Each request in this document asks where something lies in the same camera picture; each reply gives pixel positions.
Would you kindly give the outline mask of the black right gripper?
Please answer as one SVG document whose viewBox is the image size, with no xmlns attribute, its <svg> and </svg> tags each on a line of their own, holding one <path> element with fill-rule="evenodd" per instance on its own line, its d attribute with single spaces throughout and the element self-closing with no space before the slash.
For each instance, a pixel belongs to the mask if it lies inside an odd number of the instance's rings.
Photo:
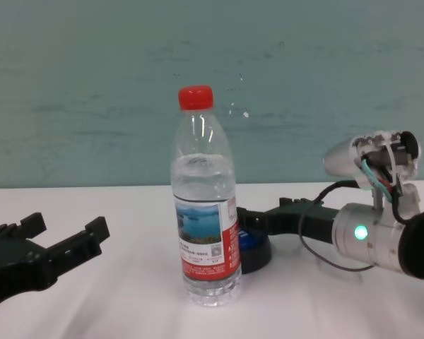
<svg viewBox="0 0 424 339">
<path fill-rule="evenodd" d="M 332 227 L 338 210 L 311 205 L 307 198 L 279 198 L 281 211 L 273 213 L 237 208 L 237 219 L 241 230 L 267 235 L 298 234 L 298 223 L 305 214 L 302 223 L 302 236 L 332 243 Z"/>
</svg>

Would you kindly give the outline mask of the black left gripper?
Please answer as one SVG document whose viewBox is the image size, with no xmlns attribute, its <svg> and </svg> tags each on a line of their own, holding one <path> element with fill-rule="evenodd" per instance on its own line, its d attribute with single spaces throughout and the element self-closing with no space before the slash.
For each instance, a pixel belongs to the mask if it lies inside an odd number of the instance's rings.
<svg viewBox="0 0 424 339">
<path fill-rule="evenodd" d="M 106 219 L 100 216 L 48 249 L 28 241 L 45 230 L 41 213 L 32 213 L 19 224 L 0 225 L 0 303 L 53 286 L 55 274 L 65 274 L 99 256 L 100 244 L 110 236 Z"/>
</svg>

